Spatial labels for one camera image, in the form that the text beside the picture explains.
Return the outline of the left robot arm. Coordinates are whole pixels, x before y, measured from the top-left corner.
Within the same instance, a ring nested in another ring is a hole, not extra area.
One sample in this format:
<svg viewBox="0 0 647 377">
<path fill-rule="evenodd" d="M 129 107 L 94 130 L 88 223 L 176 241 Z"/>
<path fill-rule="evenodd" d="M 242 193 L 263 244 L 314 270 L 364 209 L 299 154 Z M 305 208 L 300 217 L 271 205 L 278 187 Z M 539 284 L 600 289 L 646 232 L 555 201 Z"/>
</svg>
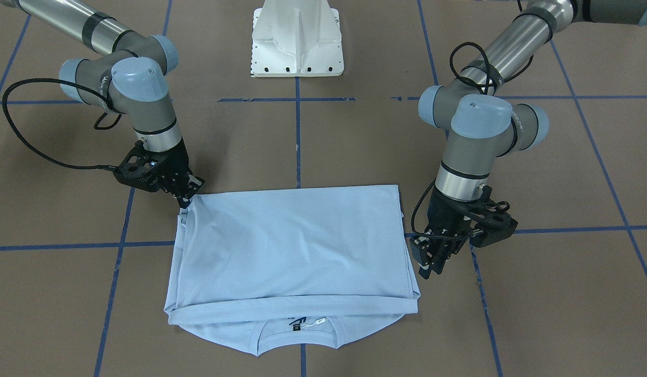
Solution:
<svg viewBox="0 0 647 377">
<path fill-rule="evenodd" d="M 497 93 L 527 69 L 541 46 L 578 22 L 647 26 L 647 1 L 529 1 L 488 48 L 470 43 L 476 60 L 458 71 L 450 58 L 451 84 L 422 93 L 422 121 L 448 132 L 438 173 L 426 189 L 427 226 L 410 239 L 424 279 L 441 274 L 467 242 L 483 248 L 517 229 L 509 203 L 491 199 L 488 178 L 496 158 L 541 143 L 549 120 L 541 108 L 511 105 Z"/>
</svg>

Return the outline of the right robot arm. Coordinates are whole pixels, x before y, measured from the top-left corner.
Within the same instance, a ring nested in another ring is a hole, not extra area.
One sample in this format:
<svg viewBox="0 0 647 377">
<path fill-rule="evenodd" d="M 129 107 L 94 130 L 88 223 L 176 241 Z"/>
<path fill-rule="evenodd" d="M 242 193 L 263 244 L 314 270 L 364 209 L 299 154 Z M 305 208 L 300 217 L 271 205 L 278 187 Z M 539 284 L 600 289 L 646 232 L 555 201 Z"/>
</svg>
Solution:
<svg viewBox="0 0 647 377">
<path fill-rule="evenodd" d="M 119 165 L 92 165 L 146 192 L 164 191 L 187 208 L 203 186 L 194 176 L 169 95 L 166 75 L 179 53 L 163 35 L 142 36 L 82 1 L 4 1 L 50 24 L 100 55 L 70 59 L 55 83 L 75 101 L 100 107 L 105 115 L 127 116 L 136 144 Z"/>
</svg>

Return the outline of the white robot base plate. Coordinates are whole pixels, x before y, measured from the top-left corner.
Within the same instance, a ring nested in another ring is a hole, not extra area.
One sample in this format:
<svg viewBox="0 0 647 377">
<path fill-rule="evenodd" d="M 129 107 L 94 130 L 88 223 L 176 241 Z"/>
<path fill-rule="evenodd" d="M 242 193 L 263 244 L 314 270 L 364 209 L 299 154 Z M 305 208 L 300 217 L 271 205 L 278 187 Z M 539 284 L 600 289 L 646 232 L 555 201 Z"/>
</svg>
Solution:
<svg viewBox="0 0 647 377">
<path fill-rule="evenodd" d="M 328 1 L 265 1 L 254 10 L 252 21 L 253 77 L 343 74 L 340 16 Z"/>
</svg>

